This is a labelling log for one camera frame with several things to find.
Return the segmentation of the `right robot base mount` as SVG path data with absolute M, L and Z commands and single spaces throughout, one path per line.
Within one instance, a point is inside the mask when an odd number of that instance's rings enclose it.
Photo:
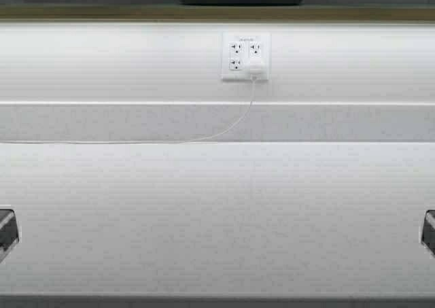
M 434 210 L 425 213 L 421 229 L 421 243 L 432 253 L 435 253 Z

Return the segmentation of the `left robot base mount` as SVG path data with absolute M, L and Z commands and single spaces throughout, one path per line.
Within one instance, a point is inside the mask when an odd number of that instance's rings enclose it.
M 1 230 L 0 230 L 0 261 L 9 255 L 14 246 L 19 242 L 19 230 L 16 214 L 13 209 L 1 209 Z

